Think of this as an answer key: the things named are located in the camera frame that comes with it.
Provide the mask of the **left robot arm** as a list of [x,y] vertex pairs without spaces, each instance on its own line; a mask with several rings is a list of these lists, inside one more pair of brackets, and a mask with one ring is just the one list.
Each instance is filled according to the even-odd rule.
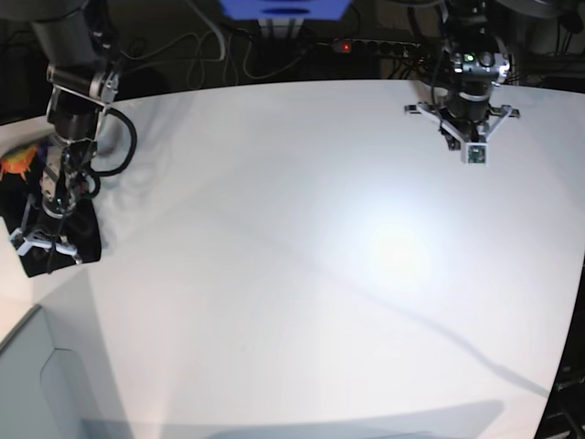
[[488,24],[485,1],[441,1],[437,8],[440,40],[430,98],[405,106],[404,113],[436,123],[448,149],[462,153],[465,163],[485,163],[495,131],[521,117],[509,104],[491,104],[508,79],[511,56]]

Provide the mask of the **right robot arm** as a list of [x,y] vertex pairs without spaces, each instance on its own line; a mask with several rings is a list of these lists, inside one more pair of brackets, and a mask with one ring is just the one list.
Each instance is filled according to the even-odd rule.
[[[137,147],[133,123],[112,108],[124,61],[109,6],[105,1],[4,1],[1,17],[30,26],[48,60],[52,87],[47,121],[53,131],[39,190],[28,194],[11,244],[21,260],[39,264],[40,273],[97,262],[101,239],[93,200],[102,179],[121,174]],[[96,171],[91,162],[109,116],[128,128],[129,151],[114,169]]]

